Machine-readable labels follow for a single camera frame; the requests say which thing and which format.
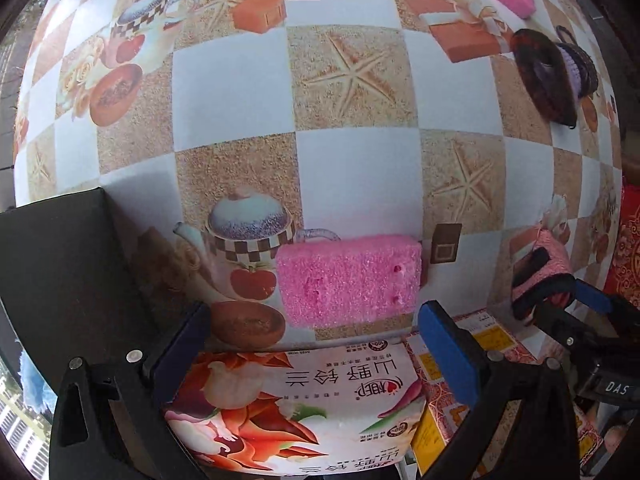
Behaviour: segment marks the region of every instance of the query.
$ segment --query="metal screw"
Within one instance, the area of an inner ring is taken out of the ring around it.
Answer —
[[[142,352],[140,350],[132,350],[127,354],[127,361],[130,363],[137,363],[142,359]]]
[[[550,357],[549,359],[546,360],[546,365],[551,368],[552,370],[559,370],[560,369],[560,363],[558,361],[558,359],[553,359],[552,357]]]
[[[497,350],[489,350],[486,353],[486,356],[489,358],[489,361],[493,361],[494,363],[500,362],[504,359],[504,354]]]
[[[69,361],[69,368],[71,370],[78,370],[78,368],[81,366],[82,366],[81,357],[74,357],[73,359],[71,359],[71,361]]]

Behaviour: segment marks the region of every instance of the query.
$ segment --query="light blue denim cloth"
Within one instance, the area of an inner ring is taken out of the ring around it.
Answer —
[[[47,408],[51,413],[55,411],[58,397],[45,382],[24,350],[20,354],[20,379],[22,381],[22,400],[25,406],[36,413],[43,413]]]

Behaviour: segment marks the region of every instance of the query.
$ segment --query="table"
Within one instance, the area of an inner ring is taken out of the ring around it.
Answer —
[[[213,346],[412,325],[289,326],[274,259],[306,238],[421,240],[419,299],[459,315],[509,303],[511,264],[544,221],[602,286],[622,186],[615,99],[576,1],[535,3],[523,21],[497,0],[49,0],[20,91],[16,202],[104,187],[159,324],[207,301]],[[432,12],[449,21],[430,28]],[[559,25],[600,79],[575,130],[542,119],[507,41],[523,27],[557,41]]]

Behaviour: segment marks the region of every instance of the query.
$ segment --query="red fabric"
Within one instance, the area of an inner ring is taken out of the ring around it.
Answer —
[[[613,261],[604,286],[607,294],[621,294],[640,308],[640,187],[625,184],[620,227]]]

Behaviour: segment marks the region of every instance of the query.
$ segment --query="teapot spout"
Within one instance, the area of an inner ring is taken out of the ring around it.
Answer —
[[[202,238],[202,232],[200,230],[184,222],[178,222],[174,227],[174,233],[190,243],[197,251],[201,261],[207,261],[207,248],[204,245],[204,239]]]

